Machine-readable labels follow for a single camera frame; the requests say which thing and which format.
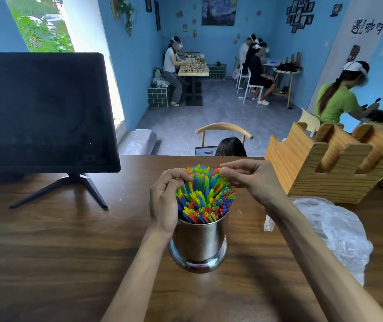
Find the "starry night painting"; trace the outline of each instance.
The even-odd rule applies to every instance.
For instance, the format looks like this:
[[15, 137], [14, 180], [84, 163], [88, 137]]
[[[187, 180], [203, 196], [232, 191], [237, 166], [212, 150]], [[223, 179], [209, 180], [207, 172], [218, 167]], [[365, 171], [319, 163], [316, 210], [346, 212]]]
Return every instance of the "starry night painting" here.
[[202, 0], [202, 26], [234, 26], [238, 0]]

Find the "monitor stand leg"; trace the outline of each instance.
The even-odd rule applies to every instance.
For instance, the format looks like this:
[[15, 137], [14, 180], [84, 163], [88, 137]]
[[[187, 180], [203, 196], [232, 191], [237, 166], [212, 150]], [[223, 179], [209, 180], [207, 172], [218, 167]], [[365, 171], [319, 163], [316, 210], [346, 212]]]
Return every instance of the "monitor stand leg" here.
[[58, 189], [59, 187], [63, 185], [68, 185], [72, 183], [82, 183], [84, 184], [89, 192], [93, 195], [94, 199], [98, 202], [98, 204], [104, 208], [108, 209], [108, 206], [106, 205], [105, 201], [103, 200], [102, 196], [100, 195], [99, 191], [97, 190], [96, 186], [94, 186], [91, 178], [86, 174], [76, 174], [76, 173], [68, 173], [68, 176], [62, 177], [58, 179], [57, 181], [54, 181], [53, 183], [47, 185], [46, 187], [36, 191], [35, 193], [29, 195], [28, 197], [24, 198], [23, 200], [18, 201], [17, 203], [10, 205], [10, 209], [17, 208], [20, 205], [23, 205], [25, 203], [28, 203], [34, 199], [37, 199], [41, 197], [42, 195], [45, 195], [55, 189]]

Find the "black shorts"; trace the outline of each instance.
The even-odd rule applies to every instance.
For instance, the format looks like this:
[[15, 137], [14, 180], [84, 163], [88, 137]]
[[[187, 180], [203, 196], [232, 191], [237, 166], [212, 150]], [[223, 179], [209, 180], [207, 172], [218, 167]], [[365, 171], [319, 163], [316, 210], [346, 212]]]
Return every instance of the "black shorts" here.
[[263, 77], [257, 77], [256, 79], [251, 76], [251, 81], [249, 82], [250, 85], [254, 86], [263, 86], [265, 88], [270, 88], [273, 84], [273, 80]]

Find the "stainless steel container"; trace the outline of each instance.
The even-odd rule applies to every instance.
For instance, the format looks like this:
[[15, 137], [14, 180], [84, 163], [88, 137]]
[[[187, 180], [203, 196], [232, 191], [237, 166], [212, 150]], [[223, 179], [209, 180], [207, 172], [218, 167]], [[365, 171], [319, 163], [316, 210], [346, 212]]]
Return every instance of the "stainless steel container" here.
[[226, 225], [230, 211], [216, 222], [196, 225], [178, 219], [169, 243], [172, 259], [196, 273], [215, 270], [227, 253]]

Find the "left hand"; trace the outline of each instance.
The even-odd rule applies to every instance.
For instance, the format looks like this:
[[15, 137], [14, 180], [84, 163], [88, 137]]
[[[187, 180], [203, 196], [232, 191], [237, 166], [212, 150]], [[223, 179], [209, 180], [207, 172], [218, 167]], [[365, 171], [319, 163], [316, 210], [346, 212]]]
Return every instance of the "left hand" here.
[[151, 225], [168, 239], [173, 235], [178, 222], [176, 190], [184, 182], [191, 182], [189, 172], [182, 168], [168, 169], [162, 173], [150, 189]]

